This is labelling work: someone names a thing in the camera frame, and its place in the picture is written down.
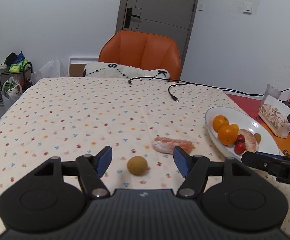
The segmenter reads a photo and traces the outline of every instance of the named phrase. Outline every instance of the floral tablecloth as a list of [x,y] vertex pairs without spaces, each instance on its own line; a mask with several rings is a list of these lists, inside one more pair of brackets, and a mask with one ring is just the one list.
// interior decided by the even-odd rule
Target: floral tablecloth
[[[171,100],[171,83],[102,78],[42,79],[29,88],[0,120],[0,194],[36,166],[60,156],[63,161],[113,148],[113,160],[102,178],[111,192],[116,188],[172,188],[184,181],[173,156],[154,151],[156,136],[187,139],[195,144],[191,155],[224,161],[211,142],[205,112],[213,106],[242,111],[221,90],[183,85],[172,89],[180,100]],[[127,161],[146,158],[149,170],[141,177],[130,174]],[[290,234],[290,185],[262,175],[288,198],[289,212],[282,229]],[[77,187],[74,177],[65,182]],[[220,182],[210,178],[206,188]],[[0,233],[4,231],[0,219]]]

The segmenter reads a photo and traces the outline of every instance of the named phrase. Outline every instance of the orange leather chair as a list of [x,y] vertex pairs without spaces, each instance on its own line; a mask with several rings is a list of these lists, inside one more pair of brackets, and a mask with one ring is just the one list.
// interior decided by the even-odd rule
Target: orange leather chair
[[120,31],[101,50],[99,61],[133,66],[143,70],[166,69],[178,79],[181,58],[175,41],[160,35]]

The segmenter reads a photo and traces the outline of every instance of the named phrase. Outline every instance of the paw print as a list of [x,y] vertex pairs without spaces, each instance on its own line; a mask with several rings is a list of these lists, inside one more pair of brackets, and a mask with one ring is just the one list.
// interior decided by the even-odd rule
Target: paw print
[[288,150],[283,150],[282,152],[285,156],[290,156]]

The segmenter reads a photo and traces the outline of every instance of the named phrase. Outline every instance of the metal screw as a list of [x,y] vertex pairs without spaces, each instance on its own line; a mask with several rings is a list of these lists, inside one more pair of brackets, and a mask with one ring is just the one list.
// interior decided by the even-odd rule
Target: metal screw
[[183,197],[190,197],[192,195],[195,194],[195,191],[192,190],[191,188],[182,188],[180,190],[180,195],[183,196]]
[[95,197],[104,197],[107,195],[107,190],[103,188],[96,188],[92,190],[92,195]]

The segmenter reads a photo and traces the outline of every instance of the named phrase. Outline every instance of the oval plate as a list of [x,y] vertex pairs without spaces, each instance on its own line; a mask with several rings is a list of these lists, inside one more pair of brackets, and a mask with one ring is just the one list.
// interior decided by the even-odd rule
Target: oval plate
[[274,155],[280,155],[278,146],[273,139],[273,137],[267,132],[267,130],[262,127],[258,122],[254,119],[249,117],[248,115],[239,112],[237,110],[223,107],[223,106],[216,106],[208,109],[205,114],[205,122],[207,124],[207,130],[211,140],[218,148],[218,150],[225,156],[225,157],[235,157],[237,159],[241,159],[242,155],[237,155],[234,152],[234,146],[225,146],[221,144],[217,139],[217,132],[213,128],[213,120],[218,115],[224,115],[228,118],[229,124],[237,124],[239,129],[246,129],[250,131],[252,134],[259,133],[262,137],[261,142],[259,143],[259,152],[270,153]]

